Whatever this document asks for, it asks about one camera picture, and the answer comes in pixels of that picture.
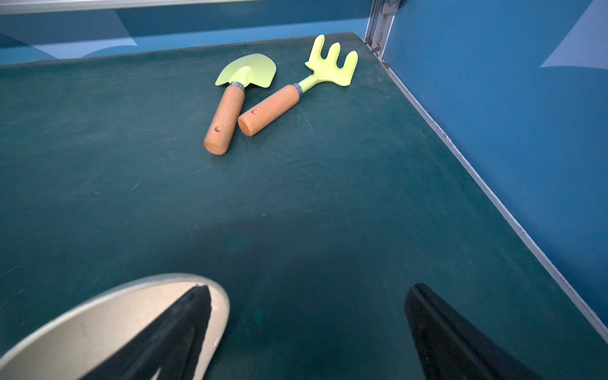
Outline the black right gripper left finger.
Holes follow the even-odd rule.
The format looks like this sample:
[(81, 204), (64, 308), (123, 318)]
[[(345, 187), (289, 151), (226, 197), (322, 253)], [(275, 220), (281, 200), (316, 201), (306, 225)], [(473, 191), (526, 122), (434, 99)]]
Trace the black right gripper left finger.
[(207, 286), (177, 299), (84, 379), (194, 379), (212, 311)]

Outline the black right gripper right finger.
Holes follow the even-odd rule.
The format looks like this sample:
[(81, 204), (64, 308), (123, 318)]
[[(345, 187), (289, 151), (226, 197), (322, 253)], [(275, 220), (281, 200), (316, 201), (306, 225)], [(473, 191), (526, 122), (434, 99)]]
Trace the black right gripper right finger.
[(424, 283), (405, 298), (405, 316), (427, 379), (539, 379)]

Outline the beige plastic ladle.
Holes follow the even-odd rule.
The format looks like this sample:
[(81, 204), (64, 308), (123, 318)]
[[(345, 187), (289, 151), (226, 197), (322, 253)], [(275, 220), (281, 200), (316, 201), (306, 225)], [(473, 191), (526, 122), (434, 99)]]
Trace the beige plastic ladle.
[(106, 291), (33, 332), (1, 358), (3, 379), (84, 379), (195, 286), (207, 286), (212, 311), (194, 379), (201, 379), (230, 315), (226, 291), (208, 278), (153, 275)]

